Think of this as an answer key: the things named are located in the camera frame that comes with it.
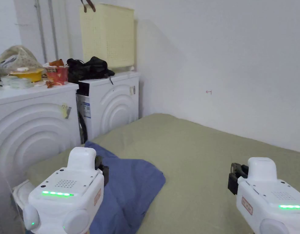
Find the red paper cup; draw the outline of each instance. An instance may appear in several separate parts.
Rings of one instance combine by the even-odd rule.
[[[69,67],[45,67],[50,82],[54,85],[66,85],[68,83]]]

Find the green mattress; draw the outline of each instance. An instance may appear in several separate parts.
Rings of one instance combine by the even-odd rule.
[[[274,160],[278,178],[300,191],[300,153],[170,115],[144,117],[93,142],[120,158],[145,159],[166,177],[138,234],[252,233],[227,189],[231,163],[247,164],[250,157]],[[27,178],[37,186],[67,166],[69,152],[32,166]]]

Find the white washing machine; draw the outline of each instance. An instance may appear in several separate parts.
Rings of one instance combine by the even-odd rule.
[[[83,80],[77,91],[78,109],[88,140],[138,119],[140,73],[118,73],[110,79]]]
[[[0,88],[0,233],[20,233],[11,188],[31,165],[79,146],[77,84]]]

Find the blue towel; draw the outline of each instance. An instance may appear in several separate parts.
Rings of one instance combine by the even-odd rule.
[[[101,146],[86,142],[110,168],[102,204],[90,234],[135,234],[155,196],[165,184],[163,173],[139,159],[120,159]]]

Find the black bag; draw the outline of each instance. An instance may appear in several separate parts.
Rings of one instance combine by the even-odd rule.
[[[72,83],[77,83],[79,80],[110,78],[115,75],[108,69],[107,62],[97,57],[92,57],[87,63],[74,59],[68,59],[67,63],[69,65],[69,82]]]

